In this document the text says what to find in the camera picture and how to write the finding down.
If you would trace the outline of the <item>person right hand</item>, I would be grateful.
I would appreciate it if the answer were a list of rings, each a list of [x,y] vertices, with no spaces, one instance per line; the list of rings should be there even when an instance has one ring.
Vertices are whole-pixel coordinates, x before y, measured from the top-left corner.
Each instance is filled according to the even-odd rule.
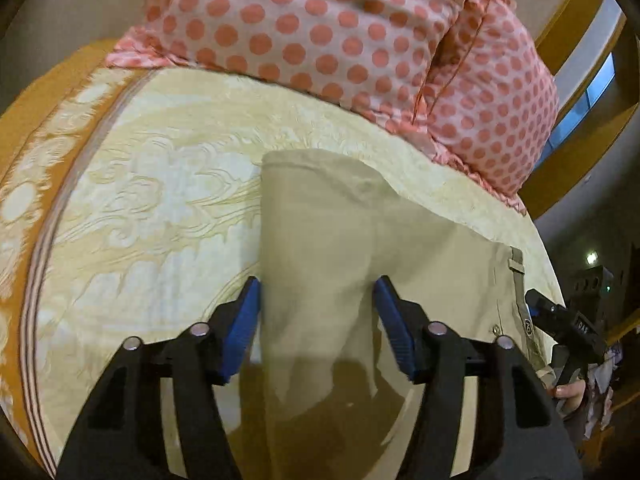
[[[577,411],[582,404],[582,399],[586,391],[586,382],[583,379],[576,379],[566,385],[558,385],[548,390],[552,399],[557,400],[561,407],[558,408],[562,417]]]

